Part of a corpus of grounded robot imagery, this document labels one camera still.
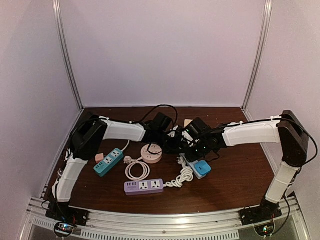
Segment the grey power strip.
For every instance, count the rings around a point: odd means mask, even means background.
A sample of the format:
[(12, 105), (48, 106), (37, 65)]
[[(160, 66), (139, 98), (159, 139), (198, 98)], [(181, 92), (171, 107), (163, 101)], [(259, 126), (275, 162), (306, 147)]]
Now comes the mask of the grey power strip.
[(179, 156), (184, 160), (186, 166), (189, 167), (190, 169), (192, 169), (192, 172), (193, 172), (194, 176), (195, 176), (197, 179), (200, 180), (200, 179), (203, 179), (203, 178), (205, 177), (205, 176), (200, 176), (200, 175), (198, 174), (198, 172), (196, 171), (196, 169), (195, 169), (195, 164), (196, 164), (197, 162), (201, 161), (201, 160), (195, 160), (195, 161), (193, 161), (193, 162), (189, 162), (189, 161), (187, 160), (187, 158), (185, 157), (185, 154), (184, 154), (184, 153), (181, 153)]

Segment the blue charger plug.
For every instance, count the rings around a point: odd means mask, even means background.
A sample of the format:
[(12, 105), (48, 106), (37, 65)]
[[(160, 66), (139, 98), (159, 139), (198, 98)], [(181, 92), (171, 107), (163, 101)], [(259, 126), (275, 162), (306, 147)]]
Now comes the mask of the blue charger plug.
[(195, 169), (198, 172), (198, 174), (202, 177), (206, 176), (212, 170), (211, 166), (205, 160), (198, 161), (195, 164)]

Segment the pink round socket base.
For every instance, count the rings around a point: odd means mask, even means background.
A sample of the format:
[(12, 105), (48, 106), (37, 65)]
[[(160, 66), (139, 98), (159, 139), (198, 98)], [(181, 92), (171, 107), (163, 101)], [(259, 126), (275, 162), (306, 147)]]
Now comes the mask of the pink round socket base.
[(156, 164), (163, 157), (162, 148), (154, 143), (147, 144), (140, 151), (142, 160), (147, 164)]

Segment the beige cube socket adapter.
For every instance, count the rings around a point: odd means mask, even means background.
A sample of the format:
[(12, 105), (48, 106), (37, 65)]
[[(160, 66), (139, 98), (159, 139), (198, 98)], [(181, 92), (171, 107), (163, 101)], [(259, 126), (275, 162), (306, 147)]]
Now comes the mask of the beige cube socket adapter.
[(184, 120), (184, 127), (187, 127), (193, 120), (192, 119), (185, 119)]

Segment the purple power strip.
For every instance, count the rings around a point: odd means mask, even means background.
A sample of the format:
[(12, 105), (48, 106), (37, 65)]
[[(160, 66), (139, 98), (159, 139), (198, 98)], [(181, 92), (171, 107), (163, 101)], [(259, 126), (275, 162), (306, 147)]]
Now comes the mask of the purple power strip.
[(127, 181), (124, 183), (124, 192), (127, 196), (162, 193), (164, 188), (164, 182), (160, 178), (141, 181)]

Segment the teal power strip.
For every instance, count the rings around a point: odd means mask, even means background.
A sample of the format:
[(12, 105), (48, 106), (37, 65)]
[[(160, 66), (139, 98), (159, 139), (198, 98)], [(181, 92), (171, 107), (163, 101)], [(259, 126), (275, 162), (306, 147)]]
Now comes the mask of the teal power strip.
[(122, 150), (115, 148), (102, 161), (97, 163), (93, 168), (99, 177), (105, 176), (119, 161), (123, 160), (124, 153)]

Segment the small pink charger plug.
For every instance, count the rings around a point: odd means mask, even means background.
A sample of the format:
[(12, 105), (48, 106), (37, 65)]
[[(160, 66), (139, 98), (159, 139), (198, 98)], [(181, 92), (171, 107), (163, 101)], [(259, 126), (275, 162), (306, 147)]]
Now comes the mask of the small pink charger plug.
[(105, 158), (104, 154), (103, 153), (99, 153), (95, 156), (95, 162), (98, 164), (100, 163), (101, 161), (103, 161)]

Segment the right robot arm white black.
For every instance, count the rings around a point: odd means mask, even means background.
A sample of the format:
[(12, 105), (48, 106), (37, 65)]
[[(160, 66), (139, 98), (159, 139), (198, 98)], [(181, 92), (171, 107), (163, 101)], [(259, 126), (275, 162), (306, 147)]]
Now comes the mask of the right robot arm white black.
[(212, 128), (195, 118), (182, 131), (182, 155), (188, 163), (204, 158), (210, 152), (246, 144), (275, 143), (282, 148), (278, 170), (256, 210), (259, 220), (268, 220), (275, 205), (283, 198), (289, 185), (307, 162), (310, 137), (290, 110), (268, 119), (230, 122)]

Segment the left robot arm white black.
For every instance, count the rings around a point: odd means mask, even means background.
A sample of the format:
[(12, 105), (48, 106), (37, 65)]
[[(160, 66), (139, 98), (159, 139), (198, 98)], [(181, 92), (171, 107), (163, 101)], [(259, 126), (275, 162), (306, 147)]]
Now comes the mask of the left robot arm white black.
[(93, 115), (76, 126), (69, 135), (65, 160), (48, 198), (57, 201), (52, 213), (61, 222), (72, 218), (72, 211), (63, 203), (71, 200), (74, 186), (89, 160), (93, 159), (104, 140), (125, 140), (137, 143), (157, 144), (170, 153), (178, 152), (182, 142), (182, 128), (165, 114), (158, 113), (153, 120), (117, 121)]

